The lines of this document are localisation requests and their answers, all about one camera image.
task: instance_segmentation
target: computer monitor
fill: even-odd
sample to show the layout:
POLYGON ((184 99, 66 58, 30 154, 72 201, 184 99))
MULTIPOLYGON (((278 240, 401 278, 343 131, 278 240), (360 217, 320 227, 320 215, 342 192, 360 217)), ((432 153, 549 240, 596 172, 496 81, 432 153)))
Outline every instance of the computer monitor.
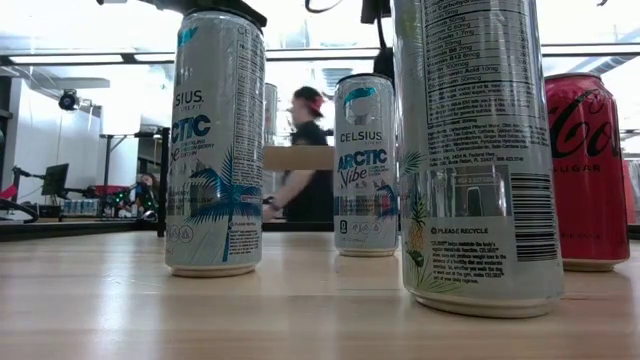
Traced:
POLYGON ((49 166, 44 174, 41 195, 56 196, 63 194, 68 172, 69 164, 49 166))

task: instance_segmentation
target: red can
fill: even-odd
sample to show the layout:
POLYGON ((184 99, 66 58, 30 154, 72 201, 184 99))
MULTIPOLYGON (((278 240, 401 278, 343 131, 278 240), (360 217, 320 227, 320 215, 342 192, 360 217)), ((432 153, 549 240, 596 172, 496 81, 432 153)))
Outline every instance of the red can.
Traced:
POLYGON ((616 102, 594 74, 545 80, 565 270, 612 270, 629 258, 616 102))

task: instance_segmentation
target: pineapple graphic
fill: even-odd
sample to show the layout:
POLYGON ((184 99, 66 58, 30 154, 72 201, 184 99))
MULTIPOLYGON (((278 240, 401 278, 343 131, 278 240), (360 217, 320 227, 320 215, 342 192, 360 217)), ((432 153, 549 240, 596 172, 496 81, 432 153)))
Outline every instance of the pineapple graphic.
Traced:
POLYGON ((422 194, 418 189, 411 199, 411 227, 409 228, 409 249, 422 252, 424 250, 424 219, 427 217, 427 208, 422 194))

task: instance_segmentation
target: desk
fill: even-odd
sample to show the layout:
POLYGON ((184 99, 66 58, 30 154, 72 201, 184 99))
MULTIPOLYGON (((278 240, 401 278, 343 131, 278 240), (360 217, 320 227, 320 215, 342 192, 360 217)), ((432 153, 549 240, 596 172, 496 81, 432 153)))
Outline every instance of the desk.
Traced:
POLYGON ((0 358, 639 359, 640 244, 606 274, 568 273, 552 314, 495 320, 411 299, 400 260, 343 258, 326 233, 265 233, 256 273, 168 275, 136 232, 0 243, 0 358))

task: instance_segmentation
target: security camera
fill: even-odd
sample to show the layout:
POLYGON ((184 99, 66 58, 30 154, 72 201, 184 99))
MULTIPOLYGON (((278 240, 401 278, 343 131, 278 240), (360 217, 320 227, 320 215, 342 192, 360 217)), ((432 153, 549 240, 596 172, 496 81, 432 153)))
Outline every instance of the security camera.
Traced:
POLYGON ((78 98, 76 90, 64 90, 60 101, 58 101, 60 109, 65 111, 76 111, 80 107, 80 98, 78 98))

